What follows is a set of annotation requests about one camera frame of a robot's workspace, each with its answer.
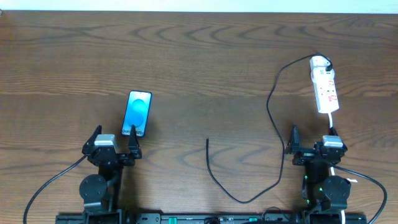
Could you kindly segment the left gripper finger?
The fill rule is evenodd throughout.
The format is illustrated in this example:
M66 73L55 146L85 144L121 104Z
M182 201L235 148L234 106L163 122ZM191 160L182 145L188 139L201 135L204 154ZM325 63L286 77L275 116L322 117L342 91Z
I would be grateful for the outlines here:
M91 147L95 145L95 139L96 137L101 134L102 132L102 125L98 125L96 129L94 130L93 134L89 137L87 142L84 144L85 147Z
M140 153L141 151L139 142L137 140L136 127L134 125L131 126L130 137L127 147L131 153Z

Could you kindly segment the blue Galaxy smartphone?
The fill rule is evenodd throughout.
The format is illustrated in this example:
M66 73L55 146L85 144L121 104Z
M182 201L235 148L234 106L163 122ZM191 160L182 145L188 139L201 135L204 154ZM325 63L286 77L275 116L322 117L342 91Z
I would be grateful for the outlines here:
M123 135L130 135L131 127L135 126L137 137L144 137L151 102L151 92L133 90L129 93L121 130Z

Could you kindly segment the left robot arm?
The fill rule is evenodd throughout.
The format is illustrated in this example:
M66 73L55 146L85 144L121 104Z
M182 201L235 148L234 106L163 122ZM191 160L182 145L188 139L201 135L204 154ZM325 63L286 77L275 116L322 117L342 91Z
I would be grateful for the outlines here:
M79 188L84 202L83 223L131 223L128 210L118 207L123 169L142 158L136 127L130 130L128 153L116 152L115 135L102 134L97 126L83 145L82 154L98 168L97 174L85 177Z

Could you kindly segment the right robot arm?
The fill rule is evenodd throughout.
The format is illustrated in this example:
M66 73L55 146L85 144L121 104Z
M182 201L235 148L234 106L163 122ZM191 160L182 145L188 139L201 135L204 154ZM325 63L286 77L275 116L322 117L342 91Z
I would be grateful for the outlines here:
M329 129L312 148L300 145L299 130L292 126L286 153L294 157L295 166L304 166L302 195L308 208L301 214L302 223L344 223L351 183L332 173L347 151L335 128Z

